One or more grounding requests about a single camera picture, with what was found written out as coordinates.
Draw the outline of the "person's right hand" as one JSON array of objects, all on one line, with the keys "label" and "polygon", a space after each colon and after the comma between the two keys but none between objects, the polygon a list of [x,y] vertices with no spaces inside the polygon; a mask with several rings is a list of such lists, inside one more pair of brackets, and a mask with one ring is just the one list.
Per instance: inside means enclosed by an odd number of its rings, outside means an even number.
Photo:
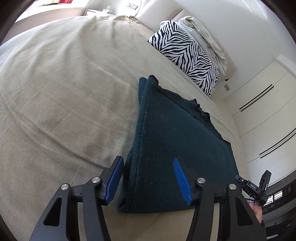
[{"label": "person's right hand", "polygon": [[259,223],[262,223],[262,207],[252,201],[247,201]]}]

